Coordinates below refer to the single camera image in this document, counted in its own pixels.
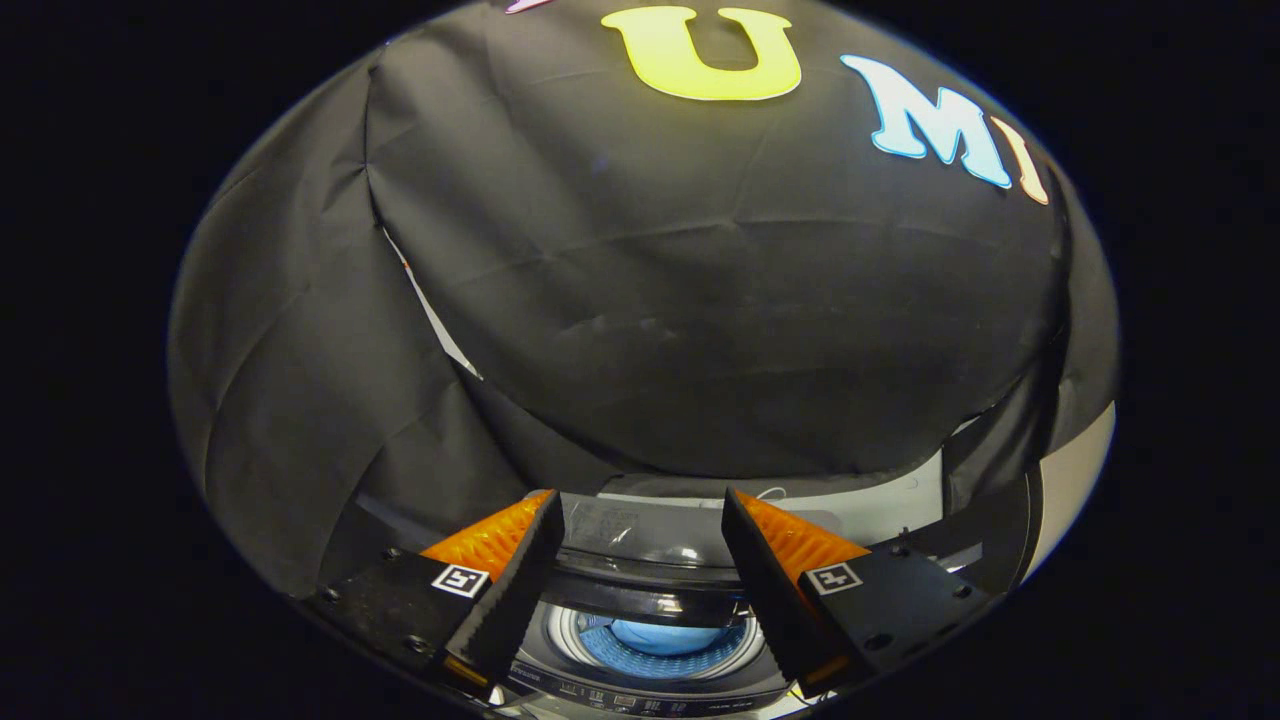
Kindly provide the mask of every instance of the blue cloth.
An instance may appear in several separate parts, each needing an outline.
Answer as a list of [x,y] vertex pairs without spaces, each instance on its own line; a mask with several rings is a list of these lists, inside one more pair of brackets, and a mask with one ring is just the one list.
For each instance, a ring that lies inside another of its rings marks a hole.
[[705,650],[724,634],[724,628],[677,628],[616,620],[609,628],[631,650],[669,657]]

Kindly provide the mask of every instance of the black fabric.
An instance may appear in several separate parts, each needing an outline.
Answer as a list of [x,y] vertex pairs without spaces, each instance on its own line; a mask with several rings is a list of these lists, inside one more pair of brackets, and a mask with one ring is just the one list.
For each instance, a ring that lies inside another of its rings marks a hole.
[[[718,5],[689,6],[705,61],[754,64]],[[998,398],[1056,329],[1055,209],[874,147],[838,56],[998,105],[809,3],[762,5],[792,22],[794,92],[667,96],[600,27],[618,9],[471,5],[374,76],[379,211],[485,380],[563,434],[727,478],[895,468]]]
[[[707,63],[755,63],[718,5],[686,5]],[[792,23],[805,74],[786,96],[654,91],[600,26],[614,0],[472,4],[338,73],[248,151],[192,238],[169,368],[197,484],[268,582],[310,592],[357,488],[443,537],[616,470],[909,466],[1042,360],[1064,296],[1053,445],[1105,407],[1115,299],[1070,184],[1046,208],[959,160],[878,150],[876,102],[838,56],[965,95],[1053,167],[1032,133],[832,8],[746,6]]]

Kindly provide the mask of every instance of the letter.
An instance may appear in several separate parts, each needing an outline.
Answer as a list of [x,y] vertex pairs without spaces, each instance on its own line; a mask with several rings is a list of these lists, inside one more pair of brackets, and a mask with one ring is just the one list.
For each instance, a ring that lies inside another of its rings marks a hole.
[[883,63],[858,55],[841,55],[840,61],[863,76],[876,99],[881,114],[881,129],[872,133],[876,147],[906,158],[924,158],[924,143],[911,132],[911,120],[915,120],[943,163],[950,165],[955,159],[963,136],[965,152],[960,164],[991,184],[1012,187],[991,132],[982,122],[982,108],[972,100],[940,87],[934,105],[901,73]]
[[690,100],[765,100],[800,85],[800,61],[785,29],[791,27],[790,20],[740,8],[723,8],[719,14],[746,31],[755,47],[754,68],[707,67],[689,35],[686,23],[698,17],[689,8],[632,8],[605,15],[600,24],[622,33],[636,76],[667,95]]
[[1014,156],[1018,158],[1018,169],[1023,173],[1023,177],[1018,178],[1018,183],[1023,186],[1023,192],[1041,205],[1048,205],[1048,193],[1044,192],[1044,186],[1039,182],[1039,173],[1036,172],[1036,163],[1032,161],[1032,154],[1027,151],[1027,141],[1023,140],[1023,136],[1018,135],[1018,131],[1009,127],[1005,120],[992,115],[991,122],[1000,128],[1000,132],[1005,133],[1005,140],[1009,141],[1009,146],[1014,150]]

